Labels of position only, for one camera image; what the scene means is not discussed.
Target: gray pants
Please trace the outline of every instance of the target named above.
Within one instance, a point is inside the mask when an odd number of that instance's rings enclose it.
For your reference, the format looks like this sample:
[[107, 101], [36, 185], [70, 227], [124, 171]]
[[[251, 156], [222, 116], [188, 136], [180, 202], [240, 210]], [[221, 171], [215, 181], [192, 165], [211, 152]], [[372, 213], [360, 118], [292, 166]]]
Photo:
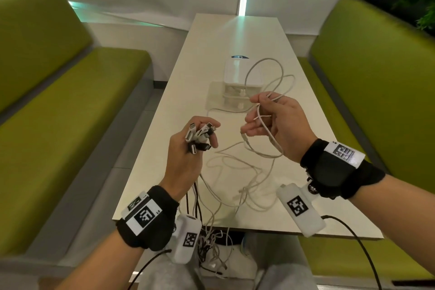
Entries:
[[[247, 233], [245, 247], [264, 271], [257, 290], [317, 290], [307, 259], [296, 236]], [[145, 270], [138, 290], [203, 290], [197, 261], [187, 265], [170, 262], [166, 255]]]

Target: black planter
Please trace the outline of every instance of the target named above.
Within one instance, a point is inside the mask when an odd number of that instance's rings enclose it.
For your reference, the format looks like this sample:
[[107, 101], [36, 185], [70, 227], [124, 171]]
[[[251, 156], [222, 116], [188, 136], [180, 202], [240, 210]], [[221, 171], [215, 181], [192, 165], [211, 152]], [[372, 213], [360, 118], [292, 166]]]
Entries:
[[[368, 3], [382, 9], [385, 12], [390, 13], [391, 15], [394, 15], [395, 17], [404, 20], [405, 22], [417, 26], [417, 20], [423, 17], [426, 14], [426, 8], [427, 5], [420, 2], [415, 5], [411, 6], [397, 6], [394, 7], [394, 5], [399, 0], [364, 0]], [[425, 29], [425, 31], [435, 36], [435, 28], [433, 29]]]

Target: wrist brace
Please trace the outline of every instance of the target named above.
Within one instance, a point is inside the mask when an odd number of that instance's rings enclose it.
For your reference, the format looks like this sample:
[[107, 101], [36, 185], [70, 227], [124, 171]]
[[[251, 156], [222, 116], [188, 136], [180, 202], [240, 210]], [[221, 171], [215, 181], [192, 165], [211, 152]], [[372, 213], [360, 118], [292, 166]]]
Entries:
[[378, 183], [385, 177], [385, 172], [366, 160], [356, 164], [349, 162], [354, 154], [364, 155], [343, 144], [337, 144], [345, 153], [328, 152], [329, 142], [317, 139], [301, 159], [301, 166], [306, 169], [313, 180], [312, 186], [323, 197], [341, 196], [349, 199], [361, 186]]
[[116, 227], [128, 246], [159, 251], [171, 239], [177, 207], [178, 202], [166, 190], [154, 186], [121, 212]]

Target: tabletop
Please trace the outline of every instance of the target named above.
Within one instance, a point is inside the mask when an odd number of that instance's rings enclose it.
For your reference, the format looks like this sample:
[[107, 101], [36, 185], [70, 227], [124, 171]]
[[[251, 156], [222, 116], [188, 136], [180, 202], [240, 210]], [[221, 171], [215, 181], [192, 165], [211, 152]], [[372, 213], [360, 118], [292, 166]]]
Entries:
[[[234, 55], [254, 60], [277, 59], [283, 65], [286, 75], [295, 76], [294, 83], [293, 78], [285, 78], [277, 92], [283, 93], [293, 84], [293, 89], [286, 95], [299, 101], [314, 133], [328, 141], [335, 139], [277, 18], [197, 14], [115, 210], [114, 220], [120, 218], [121, 211], [141, 191], [147, 191], [160, 182], [166, 167], [170, 136], [179, 132], [192, 116], [205, 116], [209, 109], [222, 107], [219, 105], [219, 88], [223, 86], [225, 62]], [[259, 67], [265, 83], [281, 75], [280, 67], [274, 61], [264, 61]], [[209, 116], [222, 124], [216, 131], [219, 149], [242, 140], [240, 126], [244, 124], [244, 114], [212, 110]], [[252, 138], [250, 143], [257, 151], [278, 153], [267, 137]], [[256, 172], [252, 167], [216, 154], [215, 151], [211, 149], [204, 153], [202, 175], [223, 202], [237, 205], [239, 190], [250, 182]], [[242, 144], [226, 152], [261, 169], [259, 180], [266, 176], [271, 167], [271, 159], [248, 151]], [[214, 226], [301, 234], [276, 198], [275, 191], [281, 184], [296, 183], [302, 186], [306, 181], [307, 175], [301, 166], [280, 157], [275, 160], [270, 176], [252, 192], [246, 204], [237, 211], [227, 206], [220, 208]], [[211, 216], [208, 209], [216, 211], [219, 202], [202, 181], [198, 182], [198, 186], [201, 200], [206, 206], [201, 204], [205, 223]], [[192, 191], [189, 194], [189, 204], [192, 207]], [[185, 206], [184, 198], [180, 202], [183, 212], [186, 211]], [[347, 200], [340, 197], [335, 200], [319, 197], [313, 201], [313, 206], [320, 215], [328, 214], [341, 219], [361, 238], [383, 238], [380, 230]], [[319, 234], [352, 236], [340, 223], [334, 220], [326, 220], [326, 223], [327, 227]]]

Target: person's left hand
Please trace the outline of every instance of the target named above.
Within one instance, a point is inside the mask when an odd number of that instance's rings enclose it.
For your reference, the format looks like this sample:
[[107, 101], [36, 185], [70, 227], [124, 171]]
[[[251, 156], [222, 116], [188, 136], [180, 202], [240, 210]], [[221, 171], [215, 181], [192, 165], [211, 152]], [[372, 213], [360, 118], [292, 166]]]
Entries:
[[[195, 155], [188, 151], [188, 143], [185, 140], [190, 124], [195, 123], [199, 130], [207, 123], [220, 127], [220, 122], [210, 117], [194, 116], [186, 126], [171, 136], [167, 154], [166, 172], [159, 186], [167, 191], [177, 202], [189, 191], [193, 183], [198, 179], [202, 169], [203, 151], [198, 150]], [[213, 148], [218, 147], [218, 139], [215, 134], [209, 138]]]

